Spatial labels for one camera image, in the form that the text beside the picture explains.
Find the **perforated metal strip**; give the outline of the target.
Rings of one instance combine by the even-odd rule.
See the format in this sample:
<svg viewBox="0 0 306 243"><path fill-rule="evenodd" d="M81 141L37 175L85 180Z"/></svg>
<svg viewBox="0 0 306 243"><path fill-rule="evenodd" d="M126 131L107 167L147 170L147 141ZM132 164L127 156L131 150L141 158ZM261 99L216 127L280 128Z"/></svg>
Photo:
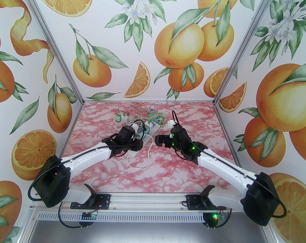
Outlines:
<svg viewBox="0 0 306 243"><path fill-rule="evenodd" d="M145 223L203 223L202 213L141 213L99 212L86 216L83 212L60 212L63 222L145 222Z"/></svg>

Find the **aluminium frame post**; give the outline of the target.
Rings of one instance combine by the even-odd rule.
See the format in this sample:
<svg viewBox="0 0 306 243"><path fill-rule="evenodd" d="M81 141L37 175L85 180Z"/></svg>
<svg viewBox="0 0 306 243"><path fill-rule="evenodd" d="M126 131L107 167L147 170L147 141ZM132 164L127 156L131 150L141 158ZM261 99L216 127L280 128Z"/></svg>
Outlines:
<svg viewBox="0 0 306 243"><path fill-rule="evenodd" d="M25 223L21 227L21 232L17 243L28 243L37 221L38 212L37 206L30 206L27 211Z"/></svg>
<svg viewBox="0 0 306 243"><path fill-rule="evenodd" d="M263 232L268 243L280 243L276 230L274 229L271 223L268 223L266 226L263 227Z"/></svg>
<svg viewBox="0 0 306 243"><path fill-rule="evenodd" d="M253 15L253 17L250 20L250 25L244 35L244 37L241 39L241 44L235 54L235 57L233 58L233 61L231 65L229 66L229 70L227 74L224 77L223 82L221 83L221 86L216 93L216 96L213 100L213 106L216 107L222 97L222 94L224 93L225 89L227 88L227 85L232 77L234 77L235 71L238 69L238 65L245 54L245 51L247 50L247 47L249 46L249 43L251 42L257 27L259 25L259 22L261 21L265 10L270 5L270 2L272 0L260 0L260 3Z"/></svg>
<svg viewBox="0 0 306 243"><path fill-rule="evenodd" d="M75 93L78 102L83 105L84 99L81 95L81 92L79 91L70 71L69 68L63 58L62 53L59 50L59 47L57 46L57 43L51 33L51 30L41 12L41 9L36 3L36 0L27 0L28 6L31 8L31 11L35 14L38 24L46 38L47 43L49 44L49 47L54 54L55 58L57 59L58 64L60 65L61 70L63 71L65 77L68 80L68 83L71 85L72 91Z"/></svg>

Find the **aluminium front rail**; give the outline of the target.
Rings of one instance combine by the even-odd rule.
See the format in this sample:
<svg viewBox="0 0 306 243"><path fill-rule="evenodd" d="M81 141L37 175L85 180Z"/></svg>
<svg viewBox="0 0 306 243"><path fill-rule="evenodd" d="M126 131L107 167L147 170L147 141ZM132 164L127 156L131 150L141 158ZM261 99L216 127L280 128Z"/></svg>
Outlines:
<svg viewBox="0 0 306 243"><path fill-rule="evenodd" d="M108 210L116 212L212 212L219 211L221 207L243 212L240 193L229 190L211 190L207 199L212 206L209 210L188 210L184 206L186 193L110 193L111 200Z"/></svg>

